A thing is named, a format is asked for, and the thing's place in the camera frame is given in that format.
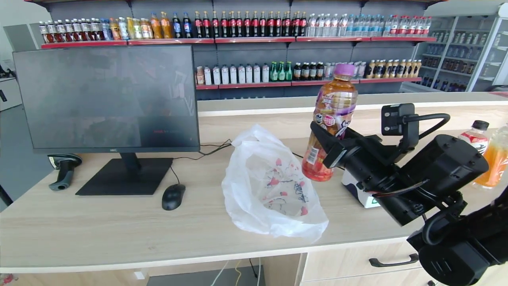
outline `purple bottle cap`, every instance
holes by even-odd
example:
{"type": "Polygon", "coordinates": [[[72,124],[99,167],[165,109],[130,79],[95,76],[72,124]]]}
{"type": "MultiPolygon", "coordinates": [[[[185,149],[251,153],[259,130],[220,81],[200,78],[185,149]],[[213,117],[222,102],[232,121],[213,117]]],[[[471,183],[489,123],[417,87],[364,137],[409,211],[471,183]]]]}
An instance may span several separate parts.
{"type": "Polygon", "coordinates": [[[335,71],[333,72],[335,76],[338,75],[348,75],[353,76],[355,74],[355,66],[348,64],[338,64],[335,67],[335,71]]]}

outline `white plastic bag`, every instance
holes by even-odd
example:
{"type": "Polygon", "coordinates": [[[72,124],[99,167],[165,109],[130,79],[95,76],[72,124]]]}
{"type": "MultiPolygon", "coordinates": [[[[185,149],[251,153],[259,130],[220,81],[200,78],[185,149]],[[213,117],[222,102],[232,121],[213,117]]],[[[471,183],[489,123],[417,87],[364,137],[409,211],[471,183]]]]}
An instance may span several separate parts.
{"type": "Polygon", "coordinates": [[[222,188],[233,223],[258,234],[318,240],[328,218],[291,150],[259,125],[232,144],[222,188]]]}

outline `monitor base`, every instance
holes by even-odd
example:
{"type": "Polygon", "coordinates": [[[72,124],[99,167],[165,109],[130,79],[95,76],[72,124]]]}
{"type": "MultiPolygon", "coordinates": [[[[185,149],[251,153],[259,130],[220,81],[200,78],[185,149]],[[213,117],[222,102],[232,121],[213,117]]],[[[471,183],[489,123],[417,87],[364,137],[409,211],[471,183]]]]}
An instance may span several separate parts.
{"type": "Polygon", "coordinates": [[[76,195],[153,195],[173,158],[142,158],[121,153],[111,159],[76,195]]]}

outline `computer mouse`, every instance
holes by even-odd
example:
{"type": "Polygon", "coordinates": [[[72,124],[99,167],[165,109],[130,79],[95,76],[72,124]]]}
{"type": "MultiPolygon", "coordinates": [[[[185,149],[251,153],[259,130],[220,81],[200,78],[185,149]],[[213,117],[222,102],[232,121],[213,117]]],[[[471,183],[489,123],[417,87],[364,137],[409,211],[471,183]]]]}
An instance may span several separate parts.
{"type": "Polygon", "coordinates": [[[162,208],[167,211],[172,211],[182,204],[183,193],[185,193],[185,186],[175,184],[169,186],[162,195],[162,208]]]}

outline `gray floor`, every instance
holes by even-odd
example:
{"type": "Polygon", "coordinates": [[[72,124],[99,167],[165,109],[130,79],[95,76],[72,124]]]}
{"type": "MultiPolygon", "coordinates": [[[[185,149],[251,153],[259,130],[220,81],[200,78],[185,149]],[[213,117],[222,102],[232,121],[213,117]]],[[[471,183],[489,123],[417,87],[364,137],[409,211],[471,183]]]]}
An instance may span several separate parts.
{"type": "MultiPolygon", "coordinates": [[[[53,171],[46,155],[34,154],[24,110],[21,105],[0,112],[0,185],[16,200],[53,171]]],[[[0,212],[6,206],[0,201],[0,212]]],[[[238,286],[256,286],[250,267],[242,272],[238,286]]],[[[148,286],[210,286],[218,271],[177,274],[150,278],[148,286]]],[[[216,286],[234,286],[238,273],[226,269],[216,286]]],[[[260,285],[265,286],[263,271],[260,285]]]]}

